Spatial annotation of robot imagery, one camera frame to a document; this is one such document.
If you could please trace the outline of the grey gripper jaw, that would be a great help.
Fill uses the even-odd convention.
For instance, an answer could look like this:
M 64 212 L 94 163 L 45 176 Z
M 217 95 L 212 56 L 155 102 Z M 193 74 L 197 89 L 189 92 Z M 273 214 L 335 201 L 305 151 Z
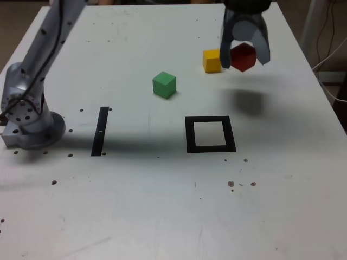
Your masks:
M 238 15 L 229 9 L 224 11 L 220 40 L 220 62 L 222 68 L 229 68 L 231 64 L 230 46 L 234 40 L 233 28 Z
M 233 27 L 234 40 L 250 42 L 255 48 L 256 58 L 262 64 L 270 61 L 268 30 L 262 14 L 238 14 Z

